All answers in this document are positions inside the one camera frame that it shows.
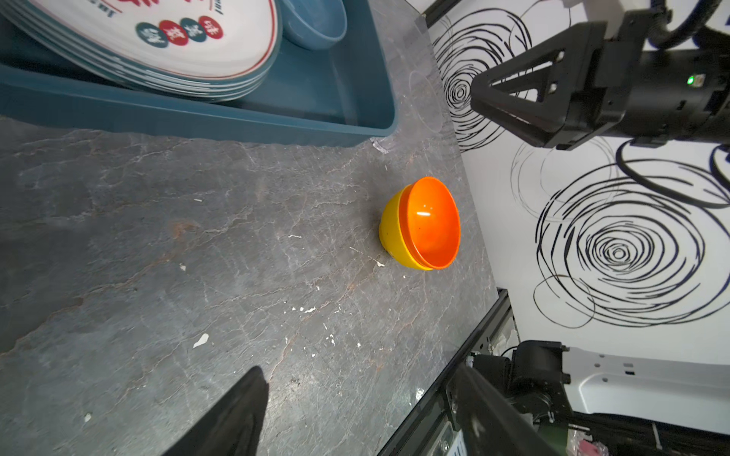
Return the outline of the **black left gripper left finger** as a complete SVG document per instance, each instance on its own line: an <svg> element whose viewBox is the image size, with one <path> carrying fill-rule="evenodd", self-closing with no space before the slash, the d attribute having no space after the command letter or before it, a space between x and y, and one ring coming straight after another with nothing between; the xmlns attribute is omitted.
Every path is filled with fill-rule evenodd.
<svg viewBox="0 0 730 456"><path fill-rule="evenodd" d="M268 397L269 384L255 366L163 456L256 455Z"/></svg>

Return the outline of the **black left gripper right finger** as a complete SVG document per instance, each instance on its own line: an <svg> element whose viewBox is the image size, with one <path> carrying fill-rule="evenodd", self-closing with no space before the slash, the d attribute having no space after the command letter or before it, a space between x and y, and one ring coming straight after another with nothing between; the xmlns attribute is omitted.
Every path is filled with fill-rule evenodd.
<svg viewBox="0 0 730 456"><path fill-rule="evenodd" d="M455 419L469 455L554 455L556 452L476 370L458 366L450 382Z"/></svg>

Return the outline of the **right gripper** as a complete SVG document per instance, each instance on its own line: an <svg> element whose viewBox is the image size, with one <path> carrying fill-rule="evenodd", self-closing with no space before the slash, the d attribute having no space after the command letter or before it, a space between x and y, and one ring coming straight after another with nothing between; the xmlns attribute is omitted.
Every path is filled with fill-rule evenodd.
<svg viewBox="0 0 730 456"><path fill-rule="evenodd" d="M729 30L711 28L719 1L686 1L678 25L665 1L595 1L592 17L471 82L471 109L537 147L568 149L585 135L587 76L605 37L642 51L628 69L624 117L608 137L662 146L729 143Z"/></svg>

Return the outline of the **orange bowl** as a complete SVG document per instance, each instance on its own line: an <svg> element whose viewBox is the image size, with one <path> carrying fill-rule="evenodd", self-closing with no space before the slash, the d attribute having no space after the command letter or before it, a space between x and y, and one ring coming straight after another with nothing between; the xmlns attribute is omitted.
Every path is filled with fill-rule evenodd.
<svg viewBox="0 0 730 456"><path fill-rule="evenodd" d="M406 248L416 262L431 270L444 270L454 262L461 222L454 197L441 180L424 177L405 187L398 215Z"/></svg>

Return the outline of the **yellow bowl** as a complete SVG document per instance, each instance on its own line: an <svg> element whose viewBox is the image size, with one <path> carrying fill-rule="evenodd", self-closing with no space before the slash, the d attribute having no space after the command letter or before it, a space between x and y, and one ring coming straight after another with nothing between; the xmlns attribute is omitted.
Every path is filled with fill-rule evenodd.
<svg viewBox="0 0 730 456"><path fill-rule="evenodd" d="M401 232L399 209L405 191L406 187L393 196L385 206L378 227L380 243L387 253L402 266L419 271L432 271L432 268L422 265L411 254Z"/></svg>

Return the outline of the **blue bowl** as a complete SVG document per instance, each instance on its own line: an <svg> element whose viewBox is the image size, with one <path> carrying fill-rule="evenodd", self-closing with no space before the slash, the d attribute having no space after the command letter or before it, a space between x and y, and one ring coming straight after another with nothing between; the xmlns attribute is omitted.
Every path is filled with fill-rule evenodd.
<svg viewBox="0 0 730 456"><path fill-rule="evenodd" d="M282 0L283 34L291 43L310 51L326 51L348 32L341 0Z"/></svg>

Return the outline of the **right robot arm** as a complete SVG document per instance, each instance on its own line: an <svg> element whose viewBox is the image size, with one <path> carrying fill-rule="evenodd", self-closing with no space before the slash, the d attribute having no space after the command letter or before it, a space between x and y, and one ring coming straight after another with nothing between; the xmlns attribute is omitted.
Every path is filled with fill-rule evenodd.
<svg viewBox="0 0 730 456"><path fill-rule="evenodd" d="M466 157L526 339L574 410L729 429L729 7L479 1Z"/></svg>

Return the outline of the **teal plastic bin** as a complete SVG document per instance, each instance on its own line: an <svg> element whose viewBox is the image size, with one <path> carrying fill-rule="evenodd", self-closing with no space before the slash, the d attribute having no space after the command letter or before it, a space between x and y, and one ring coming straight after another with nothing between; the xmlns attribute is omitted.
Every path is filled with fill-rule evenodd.
<svg viewBox="0 0 730 456"><path fill-rule="evenodd" d="M188 139L354 146L385 137L395 130L397 104L371 6L342 2L348 32L326 51L288 41L281 14L281 45L265 81L228 102L118 85L68 62L1 15L1 112L43 127Z"/></svg>

